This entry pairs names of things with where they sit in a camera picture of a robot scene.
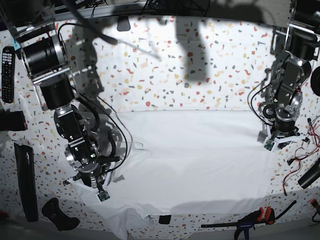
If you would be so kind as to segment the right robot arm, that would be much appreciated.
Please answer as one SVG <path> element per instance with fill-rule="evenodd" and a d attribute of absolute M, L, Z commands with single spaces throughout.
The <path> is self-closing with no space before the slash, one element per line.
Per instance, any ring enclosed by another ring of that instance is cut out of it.
<path fill-rule="evenodd" d="M 33 88 L 41 90 L 37 100 L 44 100 L 40 102 L 43 110 L 54 111 L 56 129 L 67 140 L 65 159 L 76 172 L 72 181 L 81 180 L 86 186 L 103 192 L 111 163 L 119 157 L 114 152 L 109 156 L 100 152 L 99 113 L 77 91 L 67 49 L 54 21 L 20 30 L 13 26 L 10 33 L 20 45 L 22 63 Z"/>

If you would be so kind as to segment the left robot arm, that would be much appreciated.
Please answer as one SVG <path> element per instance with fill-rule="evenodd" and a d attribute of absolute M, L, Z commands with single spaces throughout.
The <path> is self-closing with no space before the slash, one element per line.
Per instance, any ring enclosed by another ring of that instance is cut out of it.
<path fill-rule="evenodd" d="M 303 103 L 301 87 L 312 74 L 311 62 L 320 54 L 318 0 L 291 2 L 283 50 L 287 57 L 270 71 L 270 82 L 261 89 L 264 101 L 258 107 L 265 122 L 258 141 L 271 152 L 305 139 L 296 121 Z"/>

